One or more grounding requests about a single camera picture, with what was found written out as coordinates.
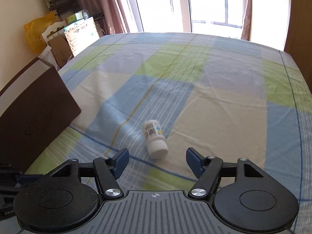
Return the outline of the white pill bottle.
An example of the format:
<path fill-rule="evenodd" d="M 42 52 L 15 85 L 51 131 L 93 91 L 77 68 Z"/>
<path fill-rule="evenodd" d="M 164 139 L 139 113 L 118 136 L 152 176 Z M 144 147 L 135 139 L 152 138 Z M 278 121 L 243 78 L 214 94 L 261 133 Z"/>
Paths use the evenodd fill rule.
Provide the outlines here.
<path fill-rule="evenodd" d="M 149 157 L 154 160 L 160 160 L 168 155 L 166 138 L 158 121 L 145 121 L 142 125 L 142 134 Z"/>

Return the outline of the brown storage box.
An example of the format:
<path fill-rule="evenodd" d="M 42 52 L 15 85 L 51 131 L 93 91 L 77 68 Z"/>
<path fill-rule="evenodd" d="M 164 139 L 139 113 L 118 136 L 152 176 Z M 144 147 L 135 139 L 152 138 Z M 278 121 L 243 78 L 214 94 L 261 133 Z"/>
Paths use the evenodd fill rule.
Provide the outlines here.
<path fill-rule="evenodd" d="M 56 68 L 32 60 L 1 90 L 1 169 L 25 173 L 80 113 Z"/>

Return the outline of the plaid bed sheet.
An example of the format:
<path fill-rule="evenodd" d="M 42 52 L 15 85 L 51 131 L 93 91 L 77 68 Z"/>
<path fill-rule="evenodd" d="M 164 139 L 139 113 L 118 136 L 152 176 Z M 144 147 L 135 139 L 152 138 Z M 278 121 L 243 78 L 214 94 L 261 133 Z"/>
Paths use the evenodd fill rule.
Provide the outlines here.
<path fill-rule="evenodd" d="M 186 149 L 243 157 L 297 198 L 293 230 L 311 233 L 311 93 L 292 57 L 248 41 L 192 33 L 101 37 L 59 72 L 81 114 L 35 160 L 45 174 L 128 148 L 123 190 L 189 190 Z M 148 155 L 142 125 L 160 123 L 168 155 Z"/>

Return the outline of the cardboard box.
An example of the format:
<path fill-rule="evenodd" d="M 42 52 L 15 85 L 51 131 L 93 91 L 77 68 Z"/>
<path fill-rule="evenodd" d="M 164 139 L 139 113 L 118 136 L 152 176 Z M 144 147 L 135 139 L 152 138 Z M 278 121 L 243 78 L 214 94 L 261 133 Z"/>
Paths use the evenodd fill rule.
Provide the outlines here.
<path fill-rule="evenodd" d="M 71 48 L 63 35 L 56 36 L 49 40 L 48 45 L 51 47 L 51 52 L 60 68 L 66 65 L 73 57 Z"/>

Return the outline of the patterned paper bag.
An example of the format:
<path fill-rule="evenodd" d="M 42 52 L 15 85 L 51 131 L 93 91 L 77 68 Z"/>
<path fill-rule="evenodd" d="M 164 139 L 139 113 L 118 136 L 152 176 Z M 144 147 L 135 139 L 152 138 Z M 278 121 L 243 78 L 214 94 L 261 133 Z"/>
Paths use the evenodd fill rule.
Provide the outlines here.
<path fill-rule="evenodd" d="M 63 30 L 73 56 L 77 56 L 99 40 L 93 17 L 76 21 L 66 26 Z"/>

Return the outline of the white scalloped board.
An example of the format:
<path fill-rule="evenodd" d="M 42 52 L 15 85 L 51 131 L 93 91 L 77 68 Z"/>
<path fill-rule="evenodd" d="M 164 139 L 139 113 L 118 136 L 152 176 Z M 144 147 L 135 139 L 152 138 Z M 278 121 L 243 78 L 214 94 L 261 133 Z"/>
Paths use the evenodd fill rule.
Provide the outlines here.
<path fill-rule="evenodd" d="M 48 26 L 47 29 L 41 34 L 46 44 L 57 36 L 64 35 L 64 28 L 67 26 L 66 21 L 55 22 Z"/>

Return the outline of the yellow plastic bag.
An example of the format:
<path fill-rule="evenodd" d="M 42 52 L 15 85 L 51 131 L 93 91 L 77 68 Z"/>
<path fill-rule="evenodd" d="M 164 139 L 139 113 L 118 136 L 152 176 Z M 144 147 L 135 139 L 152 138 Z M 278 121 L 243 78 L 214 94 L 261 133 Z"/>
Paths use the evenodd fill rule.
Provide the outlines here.
<path fill-rule="evenodd" d="M 42 33 L 53 23 L 56 23 L 56 17 L 53 12 L 50 12 L 24 25 L 25 41 L 31 52 L 40 54 L 45 49 L 47 44 Z"/>

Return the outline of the wooden wardrobe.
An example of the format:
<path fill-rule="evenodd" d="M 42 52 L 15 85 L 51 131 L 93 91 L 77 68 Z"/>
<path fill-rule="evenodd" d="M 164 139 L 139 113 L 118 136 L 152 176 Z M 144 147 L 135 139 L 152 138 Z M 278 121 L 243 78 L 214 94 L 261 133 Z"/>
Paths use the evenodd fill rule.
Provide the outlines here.
<path fill-rule="evenodd" d="M 285 52 L 292 56 L 311 88 L 311 0 L 291 0 Z"/>

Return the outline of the brown curtain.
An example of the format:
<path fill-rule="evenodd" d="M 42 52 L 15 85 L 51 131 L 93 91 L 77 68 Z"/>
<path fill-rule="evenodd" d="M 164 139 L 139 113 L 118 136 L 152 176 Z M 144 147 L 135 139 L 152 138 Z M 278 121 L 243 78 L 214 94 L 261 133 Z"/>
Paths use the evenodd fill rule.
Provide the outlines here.
<path fill-rule="evenodd" d="M 100 26 L 105 34 L 130 32 L 126 0 L 78 0 L 82 9 L 92 16 L 102 15 Z"/>

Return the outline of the black metal rack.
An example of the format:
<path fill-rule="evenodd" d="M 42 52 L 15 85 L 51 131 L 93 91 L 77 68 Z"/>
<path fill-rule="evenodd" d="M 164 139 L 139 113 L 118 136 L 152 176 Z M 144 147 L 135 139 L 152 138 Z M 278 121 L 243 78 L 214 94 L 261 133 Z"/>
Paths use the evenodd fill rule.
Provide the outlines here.
<path fill-rule="evenodd" d="M 62 16 L 80 10 L 78 0 L 44 0 L 49 11 L 52 12 L 57 22 L 63 21 Z"/>

